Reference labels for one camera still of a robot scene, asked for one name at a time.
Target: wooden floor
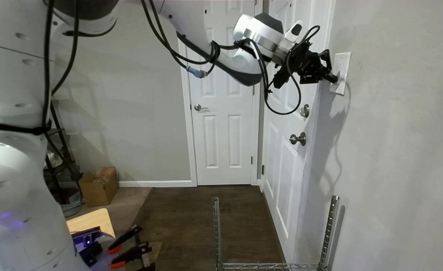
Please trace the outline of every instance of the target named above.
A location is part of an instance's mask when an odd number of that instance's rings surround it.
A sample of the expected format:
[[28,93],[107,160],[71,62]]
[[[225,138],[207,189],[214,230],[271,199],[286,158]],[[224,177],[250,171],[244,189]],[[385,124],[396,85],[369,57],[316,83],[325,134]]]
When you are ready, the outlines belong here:
[[258,187],[155,188],[135,223],[142,241],[162,242],[160,271],[214,271],[211,198],[220,199],[223,262],[282,262],[273,223]]

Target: light switch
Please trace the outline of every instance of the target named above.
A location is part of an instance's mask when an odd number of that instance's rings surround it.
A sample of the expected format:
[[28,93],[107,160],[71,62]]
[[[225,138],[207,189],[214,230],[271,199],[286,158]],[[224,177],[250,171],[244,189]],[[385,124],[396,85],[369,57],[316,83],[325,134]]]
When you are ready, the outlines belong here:
[[347,79],[347,72],[349,71],[349,60],[350,52],[335,54],[332,73],[339,77],[339,82],[330,85],[330,91],[335,94],[342,96],[345,94],[345,80]]

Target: door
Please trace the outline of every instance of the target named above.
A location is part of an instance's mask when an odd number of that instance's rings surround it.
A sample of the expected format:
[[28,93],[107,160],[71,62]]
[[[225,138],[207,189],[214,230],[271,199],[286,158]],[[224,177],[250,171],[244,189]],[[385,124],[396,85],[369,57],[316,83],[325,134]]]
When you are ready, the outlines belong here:
[[[205,5],[207,36],[218,44],[233,44],[240,16],[255,13],[255,0],[211,0]],[[190,49],[187,54],[202,60]],[[208,71],[210,65],[196,68]],[[198,184],[250,184],[253,87],[239,84],[218,67],[204,79],[190,76],[189,86]],[[195,110],[196,104],[203,109]]]
[[[321,52],[325,49],[325,36],[327,34],[328,18],[325,8],[310,0],[271,0],[269,14],[280,20],[287,30],[298,20],[303,21],[299,39],[314,24],[321,26],[320,31],[311,39],[311,51]],[[276,72],[273,64],[268,66],[269,79]],[[301,106],[307,104],[311,111],[318,86],[316,84],[299,85],[301,88]],[[298,93],[295,84],[290,80],[279,90],[273,88],[268,102],[279,112],[287,112],[297,105]],[[287,262],[294,261],[299,213],[303,206],[304,169],[308,161],[307,150],[313,135],[313,117],[301,115],[297,110],[288,116],[272,113],[268,108],[264,112],[263,157],[264,174],[261,177],[263,192],[267,199],[280,245]],[[307,144],[302,146],[299,142],[291,144],[289,138],[292,134],[299,136],[305,132]]]

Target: cardboard box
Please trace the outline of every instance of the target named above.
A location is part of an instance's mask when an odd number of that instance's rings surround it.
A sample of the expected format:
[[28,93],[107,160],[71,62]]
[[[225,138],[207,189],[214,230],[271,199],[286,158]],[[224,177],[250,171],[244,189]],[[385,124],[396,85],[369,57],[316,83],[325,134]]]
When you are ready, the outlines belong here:
[[79,186],[88,207],[109,205],[119,188],[116,168],[100,168],[96,176],[85,173],[79,180]]

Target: gray wall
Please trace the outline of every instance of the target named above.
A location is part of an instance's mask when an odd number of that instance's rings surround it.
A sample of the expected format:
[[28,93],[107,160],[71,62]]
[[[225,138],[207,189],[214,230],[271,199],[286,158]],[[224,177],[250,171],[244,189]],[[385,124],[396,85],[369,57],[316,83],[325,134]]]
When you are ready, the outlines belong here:
[[338,194],[333,270],[443,270],[443,0],[337,1],[330,50],[349,88],[321,93],[299,260]]
[[[170,44],[175,30],[163,20]],[[62,38],[57,73],[72,44]],[[122,180],[190,180],[180,67],[139,5],[123,4],[112,32],[80,38],[54,104],[82,171],[114,165]]]

